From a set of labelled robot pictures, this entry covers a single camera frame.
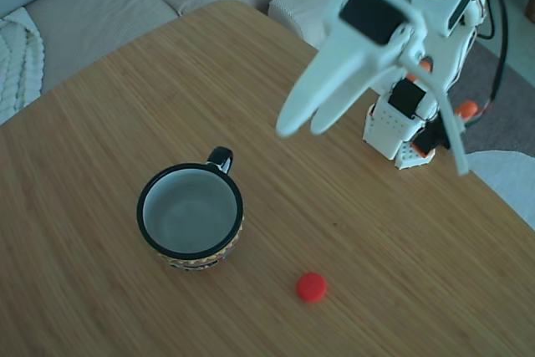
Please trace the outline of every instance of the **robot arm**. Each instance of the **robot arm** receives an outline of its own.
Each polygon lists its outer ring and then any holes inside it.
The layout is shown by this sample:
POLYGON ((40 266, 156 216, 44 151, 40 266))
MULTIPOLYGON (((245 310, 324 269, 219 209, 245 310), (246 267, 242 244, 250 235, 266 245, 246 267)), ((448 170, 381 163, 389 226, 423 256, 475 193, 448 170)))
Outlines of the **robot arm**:
POLYGON ((311 118, 311 131, 322 133, 372 88, 380 98, 366 117, 366 142, 400 168, 427 163, 442 142, 467 173, 464 121, 447 91, 484 17, 483 0, 333 0, 329 35, 288 96, 277 133, 291 135, 311 118), (424 155, 408 158, 411 146, 424 155))

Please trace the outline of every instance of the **mug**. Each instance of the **mug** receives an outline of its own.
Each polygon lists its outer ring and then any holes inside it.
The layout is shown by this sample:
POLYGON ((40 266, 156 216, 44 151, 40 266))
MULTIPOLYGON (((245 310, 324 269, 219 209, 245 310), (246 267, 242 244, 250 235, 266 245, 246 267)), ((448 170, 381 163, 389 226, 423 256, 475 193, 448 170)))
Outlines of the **mug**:
POLYGON ((183 163, 154 176, 141 192, 143 238, 173 267, 217 265, 236 246, 243 202, 228 176, 232 151, 218 146, 202 163, 183 163))

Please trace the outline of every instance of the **red bottle cap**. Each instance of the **red bottle cap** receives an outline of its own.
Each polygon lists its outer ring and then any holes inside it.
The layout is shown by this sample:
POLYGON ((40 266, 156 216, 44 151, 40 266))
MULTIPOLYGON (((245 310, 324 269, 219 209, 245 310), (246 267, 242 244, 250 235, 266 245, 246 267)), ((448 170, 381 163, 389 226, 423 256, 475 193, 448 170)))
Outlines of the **red bottle cap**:
POLYGON ((327 281, 319 273, 305 273, 297 286, 298 296, 308 303, 316 303, 327 293, 327 281))

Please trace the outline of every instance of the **black cable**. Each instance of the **black cable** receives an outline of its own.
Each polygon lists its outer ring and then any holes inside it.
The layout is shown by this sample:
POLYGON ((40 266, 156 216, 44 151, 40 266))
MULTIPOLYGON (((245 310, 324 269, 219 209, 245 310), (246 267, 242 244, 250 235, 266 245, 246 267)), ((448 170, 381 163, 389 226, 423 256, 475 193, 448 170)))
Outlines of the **black cable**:
POLYGON ((501 12, 501 20, 502 20, 501 21, 502 23, 502 48, 500 49, 500 58, 498 60, 496 73, 494 74, 494 80, 492 81, 491 95, 483 111, 479 115, 469 120, 466 123, 466 127, 470 127, 474 125, 475 123, 477 123, 477 121, 479 121, 479 119, 483 116, 483 114, 488 111, 488 109, 494 103, 498 93, 500 92, 500 87, 502 85, 503 71, 505 69, 505 61, 507 59, 507 50, 509 48, 509 21, 507 20, 507 8, 505 5, 505 1, 498 0, 498 3, 500 4, 500 12, 501 12))
POLYGON ((493 39, 494 35, 496 34, 496 25, 494 23, 494 15, 492 14, 491 0, 487 0, 487 8, 488 8, 488 17, 491 20, 491 33, 489 33, 488 35, 479 33, 477 37, 488 40, 488 39, 493 39))

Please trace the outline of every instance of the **wooden table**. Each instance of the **wooden table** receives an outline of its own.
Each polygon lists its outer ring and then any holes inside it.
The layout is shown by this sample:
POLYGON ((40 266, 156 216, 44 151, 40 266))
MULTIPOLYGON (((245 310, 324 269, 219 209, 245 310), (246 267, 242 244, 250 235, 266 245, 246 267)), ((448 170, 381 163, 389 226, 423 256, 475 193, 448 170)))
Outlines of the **wooden table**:
POLYGON ((0 127, 0 348, 13 356, 535 355, 535 233, 451 156, 397 171, 361 140, 274 124, 314 50, 214 3, 136 39, 0 127), (160 169, 236 155, 242 238, 166 266, 135 206, 160 169), (322 273, 328 297, 297 299, 322 273))

